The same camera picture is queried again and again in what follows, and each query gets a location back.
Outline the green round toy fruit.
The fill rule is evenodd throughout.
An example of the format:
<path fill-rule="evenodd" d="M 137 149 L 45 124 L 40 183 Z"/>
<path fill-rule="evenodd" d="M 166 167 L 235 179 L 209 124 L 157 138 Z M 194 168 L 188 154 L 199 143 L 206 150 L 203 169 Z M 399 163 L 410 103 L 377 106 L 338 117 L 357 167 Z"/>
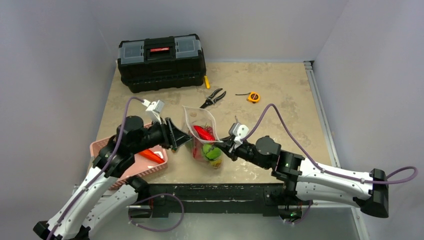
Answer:
<path fill-rule="evenodd" d="M 204 144 L 201 147 L 202 156 L 208 161 L 215 161 L 221 157 L 221 150 L 213 144 Z"/>

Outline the red toy chili pepper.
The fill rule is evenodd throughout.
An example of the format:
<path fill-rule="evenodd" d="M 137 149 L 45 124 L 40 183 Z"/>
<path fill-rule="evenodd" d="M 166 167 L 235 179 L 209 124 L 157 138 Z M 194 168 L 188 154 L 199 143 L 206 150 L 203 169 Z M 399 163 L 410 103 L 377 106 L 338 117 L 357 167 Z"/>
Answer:
<path fill-rule="evenodd" d="M 194 125 L 193 128 L 202 140 L 212 141 L 212 142 L 216 140 L 216 138 L 213 136 L 213 134 L 209 133 L 205 128 L 203 128 L 199 125 Z"/>

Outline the clear zip top bag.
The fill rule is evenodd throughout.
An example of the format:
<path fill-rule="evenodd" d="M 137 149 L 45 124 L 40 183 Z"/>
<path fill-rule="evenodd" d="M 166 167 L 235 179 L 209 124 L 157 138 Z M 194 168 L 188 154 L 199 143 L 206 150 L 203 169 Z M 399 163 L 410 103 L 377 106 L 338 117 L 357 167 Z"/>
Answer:
<path fill-rule="evenodd" d="M 211 168 L 222 165 L 222 151 L 215 146 L 220 141 L 213 115 L 203 108 L 183 107 L 183 131 L 191 140 L 186 144 L 192 158 Z"/>

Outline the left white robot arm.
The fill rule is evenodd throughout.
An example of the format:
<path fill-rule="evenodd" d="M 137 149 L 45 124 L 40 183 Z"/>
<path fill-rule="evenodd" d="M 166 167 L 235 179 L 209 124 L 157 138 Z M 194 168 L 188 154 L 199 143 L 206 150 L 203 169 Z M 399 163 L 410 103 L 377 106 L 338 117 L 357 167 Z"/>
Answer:
<path fill-rule="evenodd" d="M 145 127 L 139 116 L 127 116 L 100 149 L 76 192 L 51 219 L 39 221 L 33 231 L 42 240 L 69 240 L 78 235 L 83 222 L 103 193 L 135 163 L 135 155 L 155 146 L 176 151 L 191 140 L 167 117 L 163 123 Z"/>

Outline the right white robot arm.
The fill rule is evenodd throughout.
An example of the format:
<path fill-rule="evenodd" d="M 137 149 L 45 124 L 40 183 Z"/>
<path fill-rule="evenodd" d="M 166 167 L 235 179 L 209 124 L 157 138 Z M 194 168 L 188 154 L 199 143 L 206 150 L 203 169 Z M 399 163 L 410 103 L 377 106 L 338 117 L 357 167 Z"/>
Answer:
<path fill-rule="evenodd" d="M 300 154 L 282 150 L 269 136 L 256 143 L 241 144 L 227 137 L 214 145 L 231 160 L 241 158 L 260 168 L 270 169 L 271 175 L 287 186 L 280 196 L 288 204 L 296 200 L 322 200 L 359 208 L 376 218 L 389 216 L 389 191 L 386 173 L 378 168 L 370 172 L 345 170 L 321 163 L 313 164 Z"/>

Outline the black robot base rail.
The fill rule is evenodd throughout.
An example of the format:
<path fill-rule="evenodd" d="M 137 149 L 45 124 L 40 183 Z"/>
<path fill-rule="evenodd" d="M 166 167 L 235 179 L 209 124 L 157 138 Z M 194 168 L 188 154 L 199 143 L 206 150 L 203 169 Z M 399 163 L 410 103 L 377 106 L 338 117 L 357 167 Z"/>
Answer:
<path fill-rule="evenodd" d="M 171 213 L 259 214 L 298 220 L 310 204 L 282 183 L 154 183 L 128 208 L 132 218 L 167 218 Z"/>

